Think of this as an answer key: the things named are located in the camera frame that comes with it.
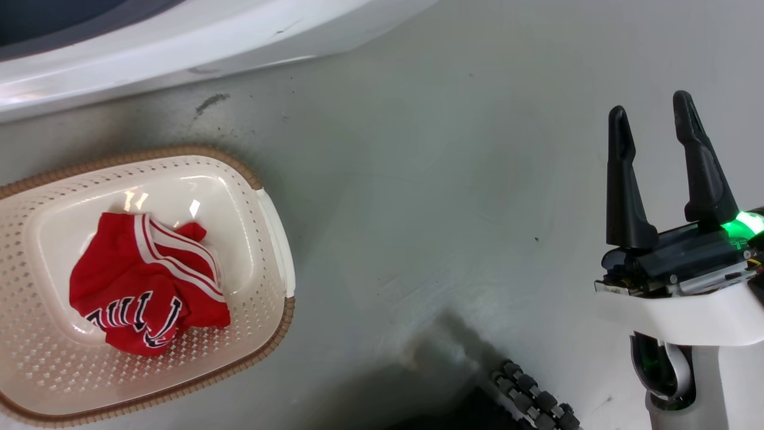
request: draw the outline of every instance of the laundry basket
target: laundry basket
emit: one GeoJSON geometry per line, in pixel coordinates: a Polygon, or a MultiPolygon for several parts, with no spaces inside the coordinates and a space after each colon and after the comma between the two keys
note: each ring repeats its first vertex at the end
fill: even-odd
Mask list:
{"type": "Polygon", "coordinates": [[[257,176],[226,153],[182,146],[107,158],[0,187],[0,408],[67,427],[175,399],[240,372],[282,341],[294,267],[257,176]],[[69,306],[69,276],[101,213],[196,220],[217,253],[231,312],[158,357],[122,353],[69,306]]]}

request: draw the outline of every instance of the red cloth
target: red cloth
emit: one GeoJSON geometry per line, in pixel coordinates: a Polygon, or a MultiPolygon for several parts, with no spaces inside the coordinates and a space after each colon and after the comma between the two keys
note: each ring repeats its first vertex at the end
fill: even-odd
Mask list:
{"type": "Polygon", "coordinates": [[[187,327],[231,323],[217,262],[198,242],[198,223],[175,232],[147,214],[104,213],[77,262],[69,300],[129,353],[159,355],[187,327]]]}

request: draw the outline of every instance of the stain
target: stain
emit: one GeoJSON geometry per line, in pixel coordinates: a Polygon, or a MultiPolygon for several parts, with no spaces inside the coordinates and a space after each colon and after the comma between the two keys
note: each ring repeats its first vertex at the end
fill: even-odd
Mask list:
{"type": "Polygon", "coordinates": [[[206,111],[209,107],[214,106],[223,100],[230,99],[230,94],[215,94],[214,96],[208,97],[207,100],[203,101],[202,104],[199,105],[199,107],[196,108],[196,116],[194,119],[199,118],[202,116],[204,111],[206,111]]]}
{"type": "Polygon", "coordinates": [[[218,73],[219,71],[220,71],[220,69],[208,69],[208,70],[205,70],[205,69],[202,69],[201,67],[191,67],[189,69],[189,72],[193,73],[195,75],[209,75],[211,73],[218,73]]]}
{"type": "Polygon", "coordinates": [[[303,18],[300,18],[300,19],[298,19],[297,21],[293,22],[292,24],[289,24],[289,25],[287,25],[286,27],[284,27],[283,29],[281,29],[281,30],[279,30],[279,31],[275,32],[275,33],[274,33],[274,35],[273,35],[273,36],[271,36],[271,37],[276,37],[276,36],[278,36],[279,34],[282,34],[283,32],[285,32],[285,31],[288,31],[290,28],[292,28],[292,27],[294,27],[295,25],[298,25],[300,22],[302,22],[302,21],[303,21],[303,19],[305,19],[305,17],[303,17],[303,18]]]}
{"type": "Polygon", "coordinates": [[[599,405],[598,407],[594,408],[594,410],[593,410],[592,412],[594,412],[594,411],[598,410],[598,409],[599,409],[599,408],[601,408],[602,406],[605,406],[606,404],[608,404],[608,403],[610,403],[610,402],[612,402],[612,401],[613,401],[613,397],[612,397],[612,396],[608,396],[608,397],[607,397],[607,399],[605,399],[605,401],[604,401],[604,402],[600,403],[600,405],[599,405]]]}

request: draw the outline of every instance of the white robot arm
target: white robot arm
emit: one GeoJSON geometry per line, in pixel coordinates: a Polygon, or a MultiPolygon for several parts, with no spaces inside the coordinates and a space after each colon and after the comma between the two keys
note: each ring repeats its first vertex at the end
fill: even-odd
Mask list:
{"type": "Polygon", "coordinates": [[[764,209],[738,210],[691,96],[674,95],[685,147],[689,224],[658,233],[649,224],[632,162],[626,112],[610,111],[607,271],[596,306],[634,330],[634,370],[647,389],[656,430],[727,430],[719,348],[764,340],[764,209]]]}

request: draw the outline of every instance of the basket rim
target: basket rim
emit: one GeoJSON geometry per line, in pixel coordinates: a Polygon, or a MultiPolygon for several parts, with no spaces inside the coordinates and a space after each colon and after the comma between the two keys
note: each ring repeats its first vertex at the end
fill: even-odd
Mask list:
{"type": "MultiPolygon", "coordinates": [[[[185,155],[214,158],[215,160],[226,163],[231,168],[234,168],[247,181],[253,190],[257,191],[263,187],[257,175],[232,155],[217,148],[211,148],[204,145],[180,145],[101,158],[96,161],[37,174],[0,187],[0,200],[43,185],[52,184],[56,181],[98,171],[104,168],[185,155]]],[[[294,308],[294,297],[284,298],[284,308],[277,330],[270,339],[256,351],[217,370],[198,376],[184,383],[162,389],[156,393],[147,394],[136,399],[104,406],[102,408],[90,409],[88,411],[65,415],[48,415],[34,412],[17,405],[0,391],[0,411],[24,424],[35,425],[37,427],[64,428],[113,418],[177,399],[178,397],[185,396],[186,394],[193,393],[199,389],[210,386],[213,383],[229,378],[242,370],[246,370],[273,353],[287,335],[287,331],[292,324],[294,308]]]]}

